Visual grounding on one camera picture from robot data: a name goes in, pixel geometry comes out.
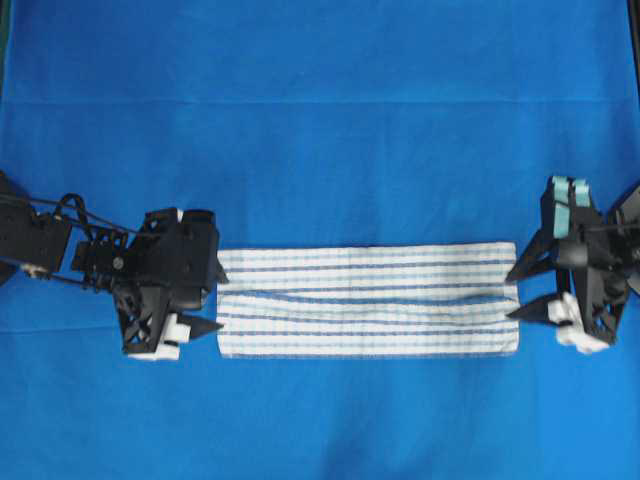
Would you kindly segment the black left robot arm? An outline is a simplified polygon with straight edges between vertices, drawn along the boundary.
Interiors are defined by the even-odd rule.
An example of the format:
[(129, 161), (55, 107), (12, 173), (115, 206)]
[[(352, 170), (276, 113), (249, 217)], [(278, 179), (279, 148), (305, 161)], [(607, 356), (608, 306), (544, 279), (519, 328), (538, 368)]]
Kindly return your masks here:
[(639, 294), (639, 187), (603, 214), (586, 180), (550, 177), (541, 197), (541, 227), (506, 281), (550, 271), (556, 291), (507, 317), (551, 326), (559, 344), (583, 354), (613, 346), (629, 297)]

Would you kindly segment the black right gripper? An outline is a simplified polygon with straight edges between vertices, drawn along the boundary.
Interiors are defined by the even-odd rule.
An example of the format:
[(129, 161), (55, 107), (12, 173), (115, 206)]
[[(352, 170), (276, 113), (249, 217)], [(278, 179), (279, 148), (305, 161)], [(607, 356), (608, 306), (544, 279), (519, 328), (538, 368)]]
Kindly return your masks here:
[(132, 240), (98, 230), (78, 244), (71, 269), (112, 296), (124, 355), (177, 360), (181, 345), (223, 328), (197, 315), (215, 286), (229, 283), (218, 246), (213, 211), (168, 208), (146, 213)]

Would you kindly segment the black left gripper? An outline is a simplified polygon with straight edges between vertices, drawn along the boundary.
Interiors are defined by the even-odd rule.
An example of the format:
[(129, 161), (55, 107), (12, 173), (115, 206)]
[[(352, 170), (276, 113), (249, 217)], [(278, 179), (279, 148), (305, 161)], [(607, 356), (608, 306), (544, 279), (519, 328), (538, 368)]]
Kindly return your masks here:
[(553, 271), (557, 291), (506, 316), (553, 326), (560, 344), (583, 354), (613, 346), (631, 294), (631, 193), (602, 213), (586, 180), (553, 176), (541, 198), (541, 220), (505, 281)]

